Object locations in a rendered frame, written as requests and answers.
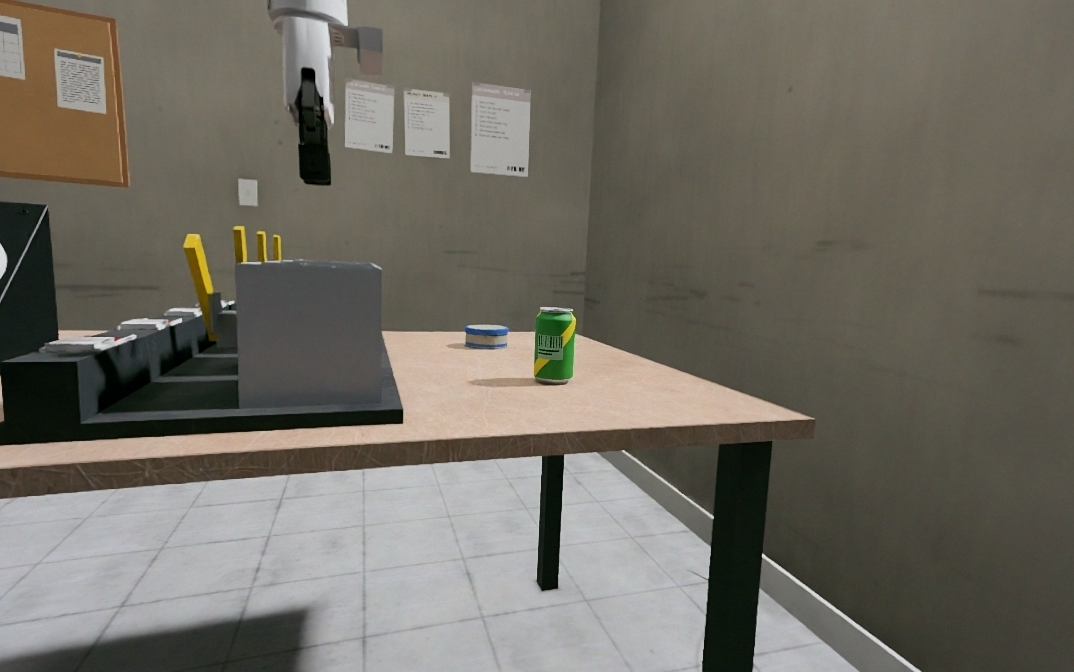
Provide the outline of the round tin with blue-rimmed lid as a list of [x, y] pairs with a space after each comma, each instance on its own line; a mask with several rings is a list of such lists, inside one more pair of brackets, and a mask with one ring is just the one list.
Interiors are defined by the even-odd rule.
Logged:
[[465, 346], [487, 350], [507, 348], [508, 330], [508, 327], [499, 325], [465, 326]]

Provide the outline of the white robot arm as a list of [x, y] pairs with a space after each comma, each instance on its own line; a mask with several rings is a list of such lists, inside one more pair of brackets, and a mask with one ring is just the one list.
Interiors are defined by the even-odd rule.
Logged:
[[[382, 29], [360, 25], [359, 28], [345, 26], [347, 25], [346, 0], [268, 0], [268, 17], [272, 21], [285, 15], [301, 15], [328, 21], [328, 26], [344, 36], [343, 43], [337, 46], [357, 49], [358, 45], [360, 74], [381, 76]], [[337, 32], [331, 33], [340, 35]]]

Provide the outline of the green drink can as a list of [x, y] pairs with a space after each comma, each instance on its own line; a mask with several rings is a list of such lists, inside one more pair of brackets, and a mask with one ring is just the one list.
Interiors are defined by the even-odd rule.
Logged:
[[560, 385], [574, 378], [576, 319], [572, 309], [543, 307], [536, 317], [534, 377]]

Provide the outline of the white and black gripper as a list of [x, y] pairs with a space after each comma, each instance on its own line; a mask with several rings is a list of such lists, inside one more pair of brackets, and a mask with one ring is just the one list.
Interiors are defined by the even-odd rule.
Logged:
[[333, 127], [334, 118], [333, 45], [344, 41], [342, 33], [326, 23], [301, 15], [285, 15], [274, 20], [275, 31], [284, 36], [284, 109], [290, 121], [299, 125], [300, 178], [307, 185], [321, 186], [331, 185], [328, 129]]

